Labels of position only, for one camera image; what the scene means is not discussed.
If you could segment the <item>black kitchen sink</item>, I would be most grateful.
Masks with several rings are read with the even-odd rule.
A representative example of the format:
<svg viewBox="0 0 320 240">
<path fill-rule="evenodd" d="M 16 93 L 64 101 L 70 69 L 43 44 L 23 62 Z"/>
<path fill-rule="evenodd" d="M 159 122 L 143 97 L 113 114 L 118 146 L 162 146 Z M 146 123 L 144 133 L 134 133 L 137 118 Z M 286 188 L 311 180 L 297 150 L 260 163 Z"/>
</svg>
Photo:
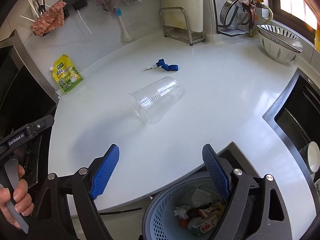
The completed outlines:
<svg viewBox="0 0 320 240">
<path fill-rule="evenodd" d="M 312 141 L 319 144 L 319 88 L 316 84 L 300 69 L 296 70 L 263 119 L 307 174 L 308 165 L 302 149 Z"/>
</svg>

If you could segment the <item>white patterned bowl stack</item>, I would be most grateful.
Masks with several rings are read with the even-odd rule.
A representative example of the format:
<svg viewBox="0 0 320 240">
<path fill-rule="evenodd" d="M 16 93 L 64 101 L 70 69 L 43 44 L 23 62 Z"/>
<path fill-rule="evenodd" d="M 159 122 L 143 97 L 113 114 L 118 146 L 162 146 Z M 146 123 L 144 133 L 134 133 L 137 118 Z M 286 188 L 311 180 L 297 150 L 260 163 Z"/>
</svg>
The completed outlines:
<svg viewBox="0 0 320 240">
<path fill-rule="evenodd" d="M 285 28 L 270 24 L 257 26 L 260 43 L 266 54 L 275 61 L 287 64 L 303 52 L 299 38 Z"/>
</svg>

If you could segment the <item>yellow detergent jug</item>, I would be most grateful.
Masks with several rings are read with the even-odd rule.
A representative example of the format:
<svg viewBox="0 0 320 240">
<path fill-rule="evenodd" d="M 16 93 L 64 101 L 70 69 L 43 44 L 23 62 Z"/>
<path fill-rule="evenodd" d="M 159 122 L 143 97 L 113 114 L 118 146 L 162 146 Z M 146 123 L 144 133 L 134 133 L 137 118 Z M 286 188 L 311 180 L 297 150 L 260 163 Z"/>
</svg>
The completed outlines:
<svg viewBox="0 0 320 240">
<path fill-rule="evenodd" d="M 315 39 L 314 39 L 314 46 L 315 49 L 320 52 L 320 23 L 317 23 L 317 29 L 315 32 Z"/>
</svg>

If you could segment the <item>red white snack wrapper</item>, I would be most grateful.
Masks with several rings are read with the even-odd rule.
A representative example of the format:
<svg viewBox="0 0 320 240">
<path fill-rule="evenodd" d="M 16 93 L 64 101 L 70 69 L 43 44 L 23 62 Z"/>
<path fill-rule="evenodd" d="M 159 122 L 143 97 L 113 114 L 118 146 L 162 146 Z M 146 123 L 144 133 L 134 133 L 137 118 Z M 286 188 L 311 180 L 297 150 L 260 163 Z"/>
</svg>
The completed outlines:
<svg viewBox="0 0 320 240">
<path fill-rule="evenodd" d="M 217 215 L 217 217 L 220 217 L 226 207 L 226 203 L 218 201 L 211 203 L 209 207 L 202 208 L 198 210 L 199 215 L 202 218 L 208 218 L 211 215 Z"/>
</svg>

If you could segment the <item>white bottle brush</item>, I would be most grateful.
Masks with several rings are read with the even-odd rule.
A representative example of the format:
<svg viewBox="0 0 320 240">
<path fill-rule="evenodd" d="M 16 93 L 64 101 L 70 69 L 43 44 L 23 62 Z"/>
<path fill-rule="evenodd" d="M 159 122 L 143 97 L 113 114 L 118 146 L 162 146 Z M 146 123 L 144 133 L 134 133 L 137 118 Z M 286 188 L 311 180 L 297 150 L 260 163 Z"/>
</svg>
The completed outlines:
<svg viewBox="0 0 320 240">
<path fill-rule="evenodd" d="M 121 29 L 121 38 L 124 42 L 130 42 L 132 40 L 132 37 L 128 33 L 127 29 L 125 28 L 125 25 L 123 23 L 121 16 L 122 16 L 121 10 L 119 8 L 116 8 L 116 18 L 118 20 L 118 23 Z"/>
</svg>

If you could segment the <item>yellow green spout pouch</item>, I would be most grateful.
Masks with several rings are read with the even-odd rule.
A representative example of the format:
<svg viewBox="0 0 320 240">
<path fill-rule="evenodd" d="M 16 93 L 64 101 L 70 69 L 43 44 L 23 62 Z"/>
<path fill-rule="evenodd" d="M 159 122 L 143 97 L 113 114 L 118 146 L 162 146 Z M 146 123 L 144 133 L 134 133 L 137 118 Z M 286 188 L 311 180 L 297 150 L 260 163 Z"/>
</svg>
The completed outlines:
<svg viewBox="0 0 320 240">
<path fill-rule="evenodd" d="M 49 70 L 64 94 L 68 94 L 83 80 L 74 63 L 66 54 L 62 54 Z"/>
</svg>

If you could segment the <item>white plate in sink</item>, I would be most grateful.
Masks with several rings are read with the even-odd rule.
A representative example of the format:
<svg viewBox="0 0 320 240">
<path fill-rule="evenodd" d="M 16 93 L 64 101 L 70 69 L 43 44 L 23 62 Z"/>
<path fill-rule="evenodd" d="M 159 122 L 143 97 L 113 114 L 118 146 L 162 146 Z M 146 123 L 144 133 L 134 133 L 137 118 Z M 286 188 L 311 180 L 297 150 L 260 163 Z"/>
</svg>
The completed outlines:
<svg viewBox="0 0 320 240">
<path fill-rule="evenodd" d="M 317 181 L 315 182 L 315 188 L 317 191 L 317 196 L 318 198 L 320 198 L 320 179 L 317 179 Z"/>
</svg>

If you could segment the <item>metal colander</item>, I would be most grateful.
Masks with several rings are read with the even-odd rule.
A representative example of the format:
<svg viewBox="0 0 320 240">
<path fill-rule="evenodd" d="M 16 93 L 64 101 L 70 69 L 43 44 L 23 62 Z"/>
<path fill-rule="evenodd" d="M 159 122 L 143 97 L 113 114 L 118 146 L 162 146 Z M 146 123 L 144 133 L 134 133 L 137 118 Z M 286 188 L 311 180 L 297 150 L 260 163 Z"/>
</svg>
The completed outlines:
<svg viewBox="0 0 320 240">
<path fill-rule="evenodd" d="M 240 25 L 245 25 L 249 21 L 249 11 L 247 7 L 250 0 L 227 0 L 220 12 L 220 22 L 226 30 L 237 29 Z"/>
</svg>

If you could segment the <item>white bowl in sink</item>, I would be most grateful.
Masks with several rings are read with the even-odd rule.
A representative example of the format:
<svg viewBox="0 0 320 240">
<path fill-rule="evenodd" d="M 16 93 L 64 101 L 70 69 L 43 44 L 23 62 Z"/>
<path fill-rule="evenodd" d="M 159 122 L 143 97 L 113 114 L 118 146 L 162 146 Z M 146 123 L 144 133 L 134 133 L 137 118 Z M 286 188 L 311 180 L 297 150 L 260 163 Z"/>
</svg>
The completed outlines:
<svg viewBox="0 0 320 240">
<path fill-rule="evenodd" d="M 308 143 L 299 151 L 299 153 L 303 158 L 309 172 L 311 174 L 316 173 L 319 170 L 320 163 L 320 152 L 317 143 L 314 141 Z"/>
</svg>

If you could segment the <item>pink hanging cloth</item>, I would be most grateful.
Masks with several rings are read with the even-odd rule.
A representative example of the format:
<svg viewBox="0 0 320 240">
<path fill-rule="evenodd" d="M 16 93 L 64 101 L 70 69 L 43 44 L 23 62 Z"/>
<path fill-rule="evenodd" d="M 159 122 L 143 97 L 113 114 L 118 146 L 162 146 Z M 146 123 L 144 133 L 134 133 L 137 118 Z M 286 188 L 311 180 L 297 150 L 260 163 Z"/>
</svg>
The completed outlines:
<svg viewBox="0 0 320 240">
<path fill-rule="evenodd" d="M 65 18 L 63 9 L 66 4 L 66 2 L 60 0 L 52 5 L 30 26 L 32 32 L 37 36 L 43 37 L 50 31 L 63 26 Z"/>
</svg>

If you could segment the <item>black dish rack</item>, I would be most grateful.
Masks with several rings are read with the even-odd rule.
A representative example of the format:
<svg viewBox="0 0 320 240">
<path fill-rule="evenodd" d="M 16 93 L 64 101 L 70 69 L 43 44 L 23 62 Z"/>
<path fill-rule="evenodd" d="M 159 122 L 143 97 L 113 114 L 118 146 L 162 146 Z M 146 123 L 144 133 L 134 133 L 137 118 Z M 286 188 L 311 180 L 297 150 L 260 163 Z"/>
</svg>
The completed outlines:
<svg viewBox="0 0 320 240">
<path fill-rule="evenodd" d="M 257 33 L 259 20 L 257 9 L 268 11 L 264 24 L 273 20 L 273 12 L 264 0 L 209 0 L 209 7 L 213 31 L 227 37 L 253 37 Z"/>
</svg>

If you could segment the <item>blue perforated trash bin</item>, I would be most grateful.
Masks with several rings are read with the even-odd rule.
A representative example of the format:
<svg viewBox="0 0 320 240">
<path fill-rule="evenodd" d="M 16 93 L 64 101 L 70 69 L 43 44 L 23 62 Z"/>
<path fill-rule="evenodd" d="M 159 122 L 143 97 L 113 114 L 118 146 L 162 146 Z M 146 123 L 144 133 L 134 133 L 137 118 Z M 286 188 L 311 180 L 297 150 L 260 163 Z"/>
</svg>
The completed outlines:
<svg viewBox="0 0 320 240">
<path fill-rule="evenodd" d="M 196 237 L 180 226 L 178 217 L 174 216 L 175 207 L 188 204 L 197 189 L 209 192 L 213 200 L 221 199 L 209 173 L 196 172 L 153 198 L 144 213 L 141 239 L 213 239 L 219 230 L 217 226 Z"/>
</svg>

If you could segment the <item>crumpled white paper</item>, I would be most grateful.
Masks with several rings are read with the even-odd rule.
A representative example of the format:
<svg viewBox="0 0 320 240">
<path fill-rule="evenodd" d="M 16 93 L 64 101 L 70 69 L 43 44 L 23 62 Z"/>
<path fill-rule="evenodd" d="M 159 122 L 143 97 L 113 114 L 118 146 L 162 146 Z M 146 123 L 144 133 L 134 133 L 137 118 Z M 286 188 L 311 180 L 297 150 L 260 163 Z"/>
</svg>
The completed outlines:
<svg viewBox="0 0 320 240">
<path fill-rule="evenodd" d="M 174 209 L 174 216 L 180 219 L 188 219 L 187 212 L 191 209 L 189 205 L 176 206 Z"/>
</svg>

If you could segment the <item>clear plastic cup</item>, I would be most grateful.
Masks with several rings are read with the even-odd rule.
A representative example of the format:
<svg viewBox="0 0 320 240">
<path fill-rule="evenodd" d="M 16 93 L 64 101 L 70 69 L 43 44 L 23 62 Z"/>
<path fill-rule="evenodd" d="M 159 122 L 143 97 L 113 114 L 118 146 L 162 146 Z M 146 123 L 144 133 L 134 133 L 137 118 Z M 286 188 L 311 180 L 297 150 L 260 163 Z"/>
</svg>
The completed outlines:
<svg viewBox="0 0 320 240">
<path fill-rule="evenodd" d="M 166 76 L 130 93 L 132 108 L 146 124 L 155 124 L 185 94 L 185 87 L 173 77 Z"/>
</svg>

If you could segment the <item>orange bottle cap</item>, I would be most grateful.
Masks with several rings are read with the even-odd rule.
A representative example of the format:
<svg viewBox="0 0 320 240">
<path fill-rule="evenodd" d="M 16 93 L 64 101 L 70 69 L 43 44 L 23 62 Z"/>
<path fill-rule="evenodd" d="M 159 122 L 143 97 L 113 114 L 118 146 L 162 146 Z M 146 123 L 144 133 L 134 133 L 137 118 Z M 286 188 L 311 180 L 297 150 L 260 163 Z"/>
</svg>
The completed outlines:
<svg viewBox="0 0 320 240">
<path fill-rule="evenodd" d="M 189 221 L 187 219 L 180 219 L 179 220 L 179 225 L 183 228 L 187 228 L 189 224 Z"/>
</svg>

